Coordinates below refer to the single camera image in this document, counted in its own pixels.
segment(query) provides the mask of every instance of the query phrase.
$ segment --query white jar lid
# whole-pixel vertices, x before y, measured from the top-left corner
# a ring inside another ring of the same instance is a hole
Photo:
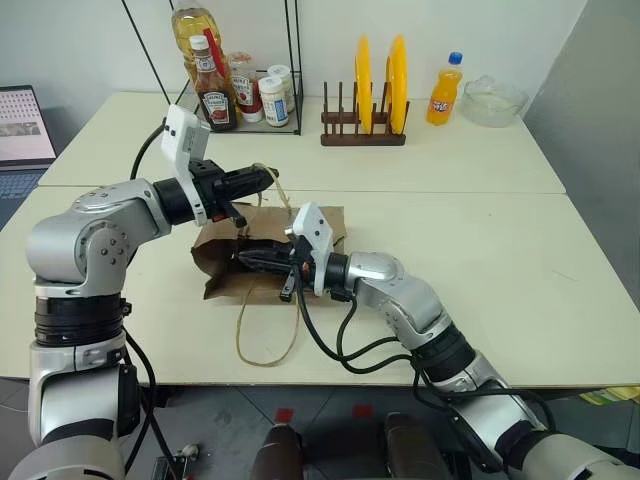
[[[258,80],[258,88],[261,93],[277,93],[282,90],[282,80],[280,77],[264,77]]]
[[[194,50],[205,50],[209,48],[209,40],[204,35],[191,35],[189,43]]]
[[[275,77],[283,78],[291,75],[291,69],[286,65],[271,65],[269,68],[267,68],[267,73]]]

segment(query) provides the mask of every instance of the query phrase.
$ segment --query blue bottle cap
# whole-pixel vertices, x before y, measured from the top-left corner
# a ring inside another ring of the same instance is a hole
[[[460,65],[462,63],[462,54],[460,52],[451,52],[449,54],[449,63],[451,65]]]

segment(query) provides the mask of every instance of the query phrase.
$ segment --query laptop screen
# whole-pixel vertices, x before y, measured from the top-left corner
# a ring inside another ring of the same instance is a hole
[[[0,89],[0,167],[56,158],[40,108],[28,86]]]

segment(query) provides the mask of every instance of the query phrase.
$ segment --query glass bowl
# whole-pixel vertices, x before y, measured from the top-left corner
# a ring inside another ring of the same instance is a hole
[[[485,75],[467,82],[462,97],[462,114],[478,125],[506,127],[522,110],[529,96],[513,85],[498,83]]]

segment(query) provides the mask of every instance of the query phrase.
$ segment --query gray floor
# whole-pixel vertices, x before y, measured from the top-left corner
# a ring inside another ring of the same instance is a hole
[[[27,393],[24,382],[0,379],[4,407],[26,410]],[[595,407],[578,398],[550,404],[563,432],[590,443],[640,453],[640,405],[620,402]],[[201,459],[194,464],[197,480],[248,479],[267,431],[288,416],[304,438],[306,478],[333,480],[385,475],[380,421],[391,411],[422,418],[441,448],[455,447],[442,419],[417,404],[404,388],[192,387],[172,396],[167,408],[157,410],[157,416],[171,449],[188,443],[201,445]],[[122,441],[125,455],[133,438]],[[6,478],[32,449],[25,413],[0,408],[0,445],[0,478]],[[155,439],[149,435],[128,478],[151,478],[159,455]],[[504,476],[476,471],[474,478],[500,480]]]

